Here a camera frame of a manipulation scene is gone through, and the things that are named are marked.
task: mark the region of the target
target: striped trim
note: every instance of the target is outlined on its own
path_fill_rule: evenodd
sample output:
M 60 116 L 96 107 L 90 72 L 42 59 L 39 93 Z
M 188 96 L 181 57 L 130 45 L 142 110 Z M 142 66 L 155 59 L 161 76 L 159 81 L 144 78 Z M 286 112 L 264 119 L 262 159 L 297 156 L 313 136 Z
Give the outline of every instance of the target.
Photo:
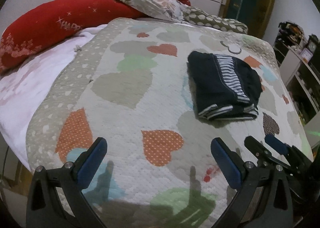
M 216 120 L 253 120 L 255 117 L 230 117 L 230 118 L 217 118 Z
M 249 112 L 254 109 L 254 104 L 251 104 L 249 107 L 244 107 L 243 112 Z
M 224 107 L 221 107 L 221 108 L 219 108 L 217 110 L 214 110 L 214 111 L 210 112 L 209 115 L 206 115 L 206 118 L 209 120 L 214 116 L 217 116 L 217 115 L 220 115 L 220 114 L 232 111 L 232 110 L 233 110 L 233 106 L 232 105 L 224 106 Z
M 220 71 L 222 74 L 222 79 L 225 84 L 236 93 L 237 100 L 239 102 L 249 103 L 250 99 L 244 94 L 238 75 L 235 72 L 235 65 L 232 56 L 229 55 L 215 55 L 218 64 L 220 66 Z
M 249 114 L 251 114 L 251 115 L 254 115 L 254 116 L 256 116 L 256 117 L 259 115 L 259 113 L 258 113 L 257 110 L 252 110 L 252 111 L 249 111 L 249 112 L 247 112 L 247 113 L 249 113 Z
M 212 109 L 214 109 L 216 107 L 218 107 L 218 105 L 216 105 L 216 104 L 210 105 L 209 107 L 207 107 L 204 110 L 202 110 L 201 112 L 199 112 L 198 115 L 201 116 L 201 115 L 205 114 L 206 112 L 208 112 L 208 111 L 210 111 L 210 110 L 212 110 Z

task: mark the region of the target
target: orange polka dot heart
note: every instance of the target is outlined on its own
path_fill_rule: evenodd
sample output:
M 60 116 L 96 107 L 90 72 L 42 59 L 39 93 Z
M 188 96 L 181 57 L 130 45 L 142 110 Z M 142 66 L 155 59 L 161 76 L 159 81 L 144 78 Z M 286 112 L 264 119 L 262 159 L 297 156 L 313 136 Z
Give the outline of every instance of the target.
M 152 53 L 177 56 L 177 47 L 171 44 L 161 44 L 159 46 L 148 46 L 147 49 Z
M 55 152 L 59 153 L 62 162 L 74 148 L 90 148 L 93 142 L 92 132 L 84 108 L 73 111 L 62 127 Z
M 162 167 L 171 161 L 171 152 L 183 146 L 182 137 L 175 131 L 141 131 L 143 152 L 146 159 L 154 166 Z

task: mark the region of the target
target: door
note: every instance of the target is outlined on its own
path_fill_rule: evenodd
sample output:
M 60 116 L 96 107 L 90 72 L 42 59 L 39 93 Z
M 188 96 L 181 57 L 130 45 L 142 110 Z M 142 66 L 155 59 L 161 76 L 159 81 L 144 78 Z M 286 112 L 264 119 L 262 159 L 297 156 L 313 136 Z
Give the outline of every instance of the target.
M 253 13 L 253 19 L 248 25 L 248 34 L 262 38 L 267 28 L 275 0 L 257 0 Z

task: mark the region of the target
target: blue gripper pad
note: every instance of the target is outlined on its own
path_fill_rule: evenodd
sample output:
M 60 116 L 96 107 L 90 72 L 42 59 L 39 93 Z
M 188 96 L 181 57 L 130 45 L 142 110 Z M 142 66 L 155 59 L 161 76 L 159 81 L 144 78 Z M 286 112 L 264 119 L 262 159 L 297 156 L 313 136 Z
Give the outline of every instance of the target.
M 288 151 L 287 145 L 282 143 L 273 135 L 267 134 L 264 138 L 264 141 L 276 152 L 278 152 L 280 155 L 284 155 L 284 156 L 288 155 L 289 151 Z
M 225 176 L 229 186 L 233 189 L 240 189 L 242 183 L 240 171 L 219 144 L 217 138 L 211 142 L 211 154 Z
M 99 138 L 98 144 L 92 150 L 87 160 L 83 163 L 78 171 L 77 186 L 80 190 L 88 188 L 93 179 L 94 174 L 97 172 L 102 160 L 107 154 L 108 145 L 104 138 Z

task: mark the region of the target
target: clock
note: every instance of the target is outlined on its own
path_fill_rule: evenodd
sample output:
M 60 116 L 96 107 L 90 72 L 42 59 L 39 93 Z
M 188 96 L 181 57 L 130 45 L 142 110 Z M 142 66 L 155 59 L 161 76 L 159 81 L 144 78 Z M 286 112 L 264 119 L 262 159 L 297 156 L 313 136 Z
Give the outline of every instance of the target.
M 308 49 L 308 48 L 304 48 L 301 53 L 300 56 L 302 57 L 302 59 L 308 63 L 310 61 L 310 59 L 313 56 L 313 53 Z
M 309 36 L 309 40 L 307 43 L 308 50 L 313 54 L 316 50 L 316 48 L 319 45 L 319 40 L 315 35 Z

